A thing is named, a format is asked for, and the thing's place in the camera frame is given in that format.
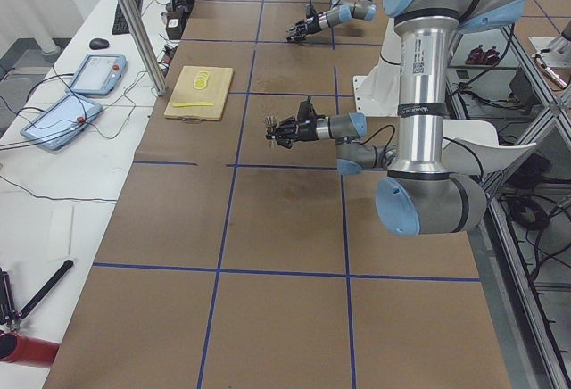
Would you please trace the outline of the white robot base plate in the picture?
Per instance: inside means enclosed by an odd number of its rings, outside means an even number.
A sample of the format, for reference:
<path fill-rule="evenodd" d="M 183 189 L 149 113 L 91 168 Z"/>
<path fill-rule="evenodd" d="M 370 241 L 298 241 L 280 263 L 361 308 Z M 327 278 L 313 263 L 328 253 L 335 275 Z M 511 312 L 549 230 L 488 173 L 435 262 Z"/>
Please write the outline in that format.
<path fill-rule="evenodd" d="M 401 38 L 390 18 L 378 63 L 367 76 L 353 77 L 353 92 L 358 112 L 368 117 L 396 117 L 399 104 Z"/>

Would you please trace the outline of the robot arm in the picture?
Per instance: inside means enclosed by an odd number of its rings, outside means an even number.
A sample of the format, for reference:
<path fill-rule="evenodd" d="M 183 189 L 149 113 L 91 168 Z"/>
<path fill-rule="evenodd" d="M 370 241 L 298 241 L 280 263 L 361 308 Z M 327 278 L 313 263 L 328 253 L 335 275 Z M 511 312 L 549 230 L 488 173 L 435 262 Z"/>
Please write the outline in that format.
<path fill-rule="evenodd" d="M 339 172 L 386 169 L 375 203 L 382 223 L 396 235 L 471 229 L 484 216 L 484 191 L 442 161 L 448 50 L 455 34 L 512 25 L 524 8 L 525 0 L 383 0 L 401 39 L 396 151 L 362 142 L 362 113 L 321 115 L 310 101 L 300 104 L 296 116 L 267 118 L 267 139 L 285 148 L 297 141 L 332 139 Z"/>
<path fill-rule="evenodd" d="M 317 12 L 312 0 L 308 0 L 305 18 L 286 31 L 286 41 L 302 42 L 308 35 L 332 29 L 352 19 L 371 21 L 376 12 L 374 0 L 330 0 L 330 8 L 324 12 Z"/>

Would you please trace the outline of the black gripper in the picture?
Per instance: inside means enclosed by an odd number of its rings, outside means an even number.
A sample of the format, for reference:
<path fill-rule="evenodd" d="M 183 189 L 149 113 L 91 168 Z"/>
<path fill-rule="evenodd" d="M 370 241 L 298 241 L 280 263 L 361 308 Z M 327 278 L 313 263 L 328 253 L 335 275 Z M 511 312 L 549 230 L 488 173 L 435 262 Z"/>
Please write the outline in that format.
<path fill-rule="evenodd" d="M 306 40 L 306 33 L 318 33 L 321 31 L 319 25 L 319 14 L 313 4 L 305 6 L 305 22 L 298 21 L 288 28 L 286 33 L 287 42 L 302 42 Z"/>
<path fill-rule="evenodd" d="M 297 118 L 290 116 L 278 122 L 274 127 L 276 131 L 295 131 L 297 126 L 296 134 L 274 134 L 271 138 L 284 148 L 292 148 L 297 141 L 317 141 L 317 120 L 318 115 L 311 103 L 311 99 L 306 99 L 300 102 Z"/>

